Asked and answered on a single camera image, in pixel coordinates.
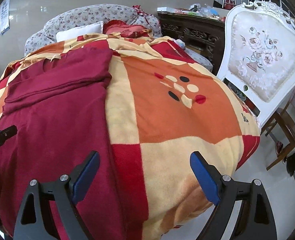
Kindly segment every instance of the dark carved wood cabinet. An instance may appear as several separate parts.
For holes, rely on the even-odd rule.
[[[180,39],[201,51],[212,63],[212,73],[218,73],[225,45],[224,22],[183,14],[159,13],[158,17],[163,36]]]

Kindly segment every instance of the paper on wall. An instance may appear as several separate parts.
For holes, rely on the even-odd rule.
[[[3,35],[9,29],[9,0],[1,4],[0,33]]]

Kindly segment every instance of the carved white frame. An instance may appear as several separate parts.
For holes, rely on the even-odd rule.
[[[257,106],[257,108],[260,110],[257,121],[260,126],[259,128],[261,129],[278,108],[278,106],[282,103],[283,99],[295,88],[295,72],[283,84],[283,86],[278,90],[274,98],[271,99],[271,101],[269,102],[264,102],[262,99],[260,99],[259,96],[249,87],[248,84],[238,79],[230,72],[230,70],[228,69],[228,63],[231,54],[232,26],[235,16],[242,11],[250,11],[252,13],[270,15],[271,17],[274,17],[279,22],[281,22],[283,26],[288,28],[294,35],[295,22],[286,11],[270,1],[255,1],[250,2],[248,5],[246,3],[240,4],[229,11],[225,20],[225,49],[221,67],[219,69],[217,77],[222,81],[225,78],[228,79]],[[247,91],[244,91],[244,85],[248,86]]]

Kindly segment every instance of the white pillow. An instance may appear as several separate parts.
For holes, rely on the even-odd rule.
[[[68,39],[73,39],[78,36],[82,36],[82,35],[86,35],[90,33],[103,33],[103,24],[104,22],[100,21],[90,25],[79,26],[67,31],[58,32],[56,34],[56,41],[57,42],[66,41]]]

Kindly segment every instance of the blue gripper pad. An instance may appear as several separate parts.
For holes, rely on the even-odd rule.
[[[195,153],[192,153],[190,156],[190,166],[206,199],[217,206],[220,202],[218,186]]]
[[[78,179],[73,185],[72,202],[74,205],[79,203],[85,198],[89,187],[97,173],[100,166],[100,155],[94,154],[89,162],[86,164],[84,169],[81,171]]]

